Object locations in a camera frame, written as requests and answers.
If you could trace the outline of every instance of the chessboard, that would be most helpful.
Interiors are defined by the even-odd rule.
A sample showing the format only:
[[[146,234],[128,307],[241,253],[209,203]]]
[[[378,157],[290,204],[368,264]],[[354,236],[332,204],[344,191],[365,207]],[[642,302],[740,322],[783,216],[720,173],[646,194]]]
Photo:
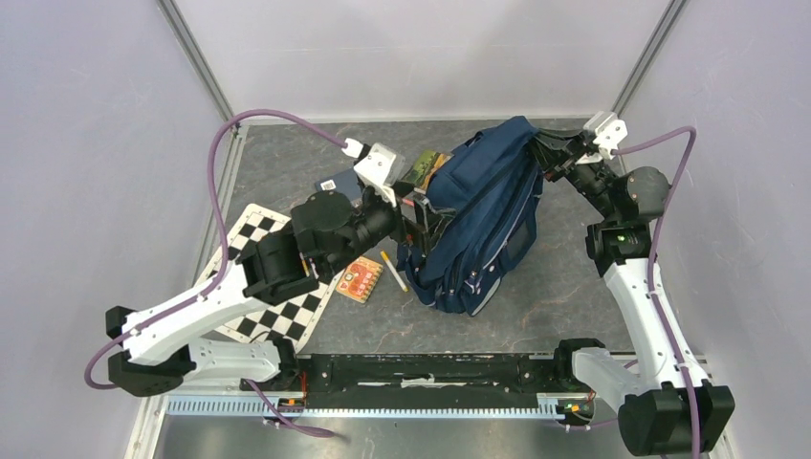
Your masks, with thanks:
[[[255,244],[265,234],[281,229],[289,220],[290,217],[256,204],[248,205],[229,232],[229,260],[236,259],[248,244]],[[222,249],[220,248],[203,269],[197,283],[215,275],[221,261]],[[240,342],[265,341],[275,338],[289,339],[293,342],[296,352],[299,352],[313,335],[321,313],[335,291],[340,276],[339,273],[330,283],[319,282],[318,289],[314,292],[297,296],[276,306],[267,306],[258,299],[252,298],[252,301],[256,301],[257,307],[259,303],[267,307],[231,320],[216,328],[216,331]]]

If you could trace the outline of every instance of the gray tabletop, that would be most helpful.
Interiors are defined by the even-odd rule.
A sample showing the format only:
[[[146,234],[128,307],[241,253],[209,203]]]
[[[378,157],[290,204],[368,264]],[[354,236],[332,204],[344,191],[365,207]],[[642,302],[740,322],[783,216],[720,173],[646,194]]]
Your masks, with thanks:
[[[567,120],[544,120],[568,127]],[[425,149],[450,151],[499,121],[324,124],[329,132],[382,142],[413,161]],[[247,204],[289,215],[315,192],[313,183],[352,166],[334,146],[292,125],[251,126],[227,217]],[[585,227],[601,220],[565,181],[545,184],[538,239],[477,317],[439,313],[400,290],[386,272],[365,304],[335,294],[303,353],[550,352],[560,339],[597,338],[632,350],[620,310],[585,253]],[[382,262],[383,241],[367,257]]]

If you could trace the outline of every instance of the white marker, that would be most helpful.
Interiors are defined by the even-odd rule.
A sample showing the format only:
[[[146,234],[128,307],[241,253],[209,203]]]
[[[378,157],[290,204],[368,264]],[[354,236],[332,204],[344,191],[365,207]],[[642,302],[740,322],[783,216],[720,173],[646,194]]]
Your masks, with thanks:
[[[383,257],[383,261],[385,265],[388,267],[388,270],[394,274],[394,278],[397,279],[397,283],[400,284],[400,288],[403,289],[403,292],[408,292],[408,287],[405,282],[403,282],[403,278],[397,274],[397,270],[394,269],[394,265],[391,264],[391,260],[388,259],[388,255],[385,254],[384,251],[381,251],[381,256]]]

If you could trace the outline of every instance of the backpack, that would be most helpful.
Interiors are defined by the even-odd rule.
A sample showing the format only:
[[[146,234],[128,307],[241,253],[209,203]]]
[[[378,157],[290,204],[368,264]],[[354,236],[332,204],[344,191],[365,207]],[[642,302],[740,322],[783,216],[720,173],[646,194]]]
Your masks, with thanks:
[[[532,247],[543,174],[524,146],[536,132],[524,117],[482,130],[431,178],[431,205],[456,215],[427,256],[416,245],[397,248],[397,269],[422,303],[475,316]]]

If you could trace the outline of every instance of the white wall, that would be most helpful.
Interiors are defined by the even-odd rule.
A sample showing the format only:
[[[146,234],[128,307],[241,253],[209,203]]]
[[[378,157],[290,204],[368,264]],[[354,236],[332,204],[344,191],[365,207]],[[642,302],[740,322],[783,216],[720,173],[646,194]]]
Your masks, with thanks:
[[[0,457],[121,457],[138,400],[82,371],[108,308],[188,287],[219,120],[154,2],[2,11]]]
[[[235,111],[369,120],[611,107],[667,0],[177,0]]]
[[[742,458],[808,457],[811,4],[689,2],[624,115],[698,127],[663,233],[685,333],[732,389]],[[672,174],[685,140],[628,159]]]

